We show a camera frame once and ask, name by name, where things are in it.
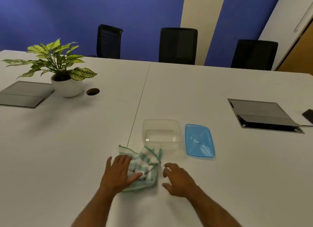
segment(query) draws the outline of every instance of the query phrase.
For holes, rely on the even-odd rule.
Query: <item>green and white striped cloth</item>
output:
[[[128,168],[128,177],[142,173],[139,180],[133,182],[123,192],[134,192],[154,185],[157,179],[157,165],[161,164],[162,149],[149,149],[144,146],[140,153],[119,145],[119,154],[131,156],[133,159]]]

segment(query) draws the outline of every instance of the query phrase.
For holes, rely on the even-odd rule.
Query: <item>hand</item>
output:
[[[162,186],[173,196],[190,199],[199,188],[193,178],[175,163],[166,163],[164,166],[163,176],[168,177],[172,185],[163,183]]]
[[[116,194],[123,191],[133,182],[138,180],[142,173],[127,177],[128,167],[132,160],[130,156],[118,155],[111,166],[112,157],[106,161],[106,168],[102,177],[99,191],[109,197],[114,198]]]

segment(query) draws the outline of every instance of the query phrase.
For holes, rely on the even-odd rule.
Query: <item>blue wall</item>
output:
[[[96,55],[97,28],[124,30],[121,59],[158,61],[160,29],[179,27],[184,0],[0,0],[0,50],[78,42]]]
[[[259,39],[278,0],[224,0],[205,66],[230,67],[238,39]]]

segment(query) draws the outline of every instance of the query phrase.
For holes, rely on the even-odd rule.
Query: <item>blue lid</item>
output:
[[[186,124],[185,145],[188,155],[198,158],[212,158],[215,155],[212,136],[207,127]]]

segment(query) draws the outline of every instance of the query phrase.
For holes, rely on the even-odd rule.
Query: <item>white door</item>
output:
[[[313,16],[313,0],[279,0],[259,40],[274,41],[278,49],[272,70],[284,59]]]

